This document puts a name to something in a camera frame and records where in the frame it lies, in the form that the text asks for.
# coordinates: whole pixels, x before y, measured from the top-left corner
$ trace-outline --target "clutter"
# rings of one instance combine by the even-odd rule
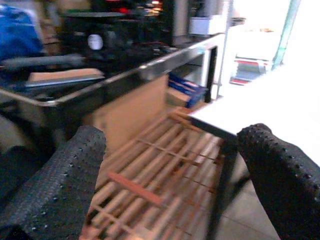
[[[55,26],[49,19],[44,19],[40,21],[40,27],[42,30],[42,42],[48,55],[59,55],[61,47]]]
[[[168,86],[166,92],[168,103],[186,108],[195,106],[207,91],[205,87],[179,78],[172,73],[169,74]]]
[[[89,0],[57,0],[59,10],[64,13],[69,10],[90,10],[91,5]]]

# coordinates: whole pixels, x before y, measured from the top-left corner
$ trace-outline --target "metal table frame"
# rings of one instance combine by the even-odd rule
[[[224,36],[224,33],[218,33],[209,38],[202,38],[196,43],[185,44],[183,48],[173,53],[54,100],[40,101],[0,87],[0,114],[17,123],[20,127],[25,125],[22,123],[27,122],[36,129],[49,130],[54,145],[57,147],[76,132],[82,124],[81,120],[84,115],[201,55],[207,58],[210,56],[209,60],[203,61],[203,64],[207,66],[202,66],[202,69],[208,68],[206,78],[208,91],[205,95],[205,101],[208,103],[211,101],[214,79],[219,78],[220,69],[215,71],[216,53],[218,51],[218,58],[222,59]],[[31,133],[29,125],[25,128],[27,132]]]
[[[219,154],[224,155],[225,158],[219,185],[216,189],[216,197],[213,198],[206,232],[206,240],[214,240],[217,235],[222,213],[250,180],[250,176],[249,173],[246,172],[235,184],[231,183],[238,155],[237,136],[196,118],[191,118],[191,123],[208,133],[224,139]]]

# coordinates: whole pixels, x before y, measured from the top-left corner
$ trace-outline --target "white table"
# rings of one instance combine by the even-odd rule
[[[224,203],[228,204],[226,189],[234,170],[236,136],[242,128],[263,123],[320,166],[320,82],[313,70],[283,66],[190,115],[193,125],[225,139],[223,151],[228,155],[207,239],[214,238]]]

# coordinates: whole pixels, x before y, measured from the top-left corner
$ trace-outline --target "brown cardboard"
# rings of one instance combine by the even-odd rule
[[[48,55],[59,55],[61,53],[60,41],[52,21],[50,19],[41,19],[40,27],[42,31],[41,40]]]
[[[152,119],[165,112],[168,76],[157,78],[100,107],[85,117],[85,123],[102,130],[108,154],[123,146]]]
[[[190,97],[188,95],[172,87],[168,87],[166,90],[166,102],[169,105],[185,107],[189,98]]]
[[[89,10],[91,9],[89,0],[57,0],[58,8],[62,12],[68,10]]]
[[[74,79],[81,77],[100,78],[103,77],[103,73],[96,68],[82,68],[72,69],[67,71],[55,71],[55,72],[32,72],[29,76],[30,82],[36,81],[50,81],[57,79]]]

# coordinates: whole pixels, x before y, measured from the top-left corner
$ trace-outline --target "blue bag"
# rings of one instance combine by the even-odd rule
[[[29,15],[20,8],[0,4],[0,61],[39,56],[42,49]]]

